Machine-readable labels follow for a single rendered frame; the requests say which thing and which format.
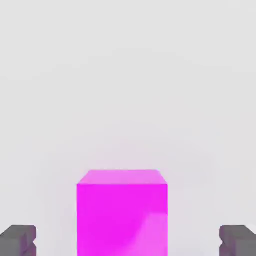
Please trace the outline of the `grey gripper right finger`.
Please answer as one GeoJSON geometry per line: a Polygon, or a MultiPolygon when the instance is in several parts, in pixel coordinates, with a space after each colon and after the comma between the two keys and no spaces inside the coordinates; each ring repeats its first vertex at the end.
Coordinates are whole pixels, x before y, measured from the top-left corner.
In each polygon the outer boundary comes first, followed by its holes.
{"type": "Polygon", "coordinates": [[[222,225],[219,238],[219,256],[256,256],[256,234],[245,225],[222,225]]]}

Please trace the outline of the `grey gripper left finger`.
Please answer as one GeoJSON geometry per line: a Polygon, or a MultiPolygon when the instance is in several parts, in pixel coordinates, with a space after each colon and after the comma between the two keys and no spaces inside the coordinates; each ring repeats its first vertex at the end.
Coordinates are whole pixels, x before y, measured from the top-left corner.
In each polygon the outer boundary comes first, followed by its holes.
{"type": "Polygon", "coordinates": [[[0,234],[0,256],[37,256],[34,225],[11,225],[0,234]]]}

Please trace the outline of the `small magenta cube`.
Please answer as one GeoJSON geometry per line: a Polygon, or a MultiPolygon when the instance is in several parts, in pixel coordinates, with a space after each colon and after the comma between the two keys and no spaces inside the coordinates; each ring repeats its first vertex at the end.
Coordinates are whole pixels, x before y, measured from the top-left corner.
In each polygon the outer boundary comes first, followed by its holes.
{"type": "Polygon", "coordinates": [[[76,187],[77,256],[168,256],[158,170],[90,170],[76,187]]]}

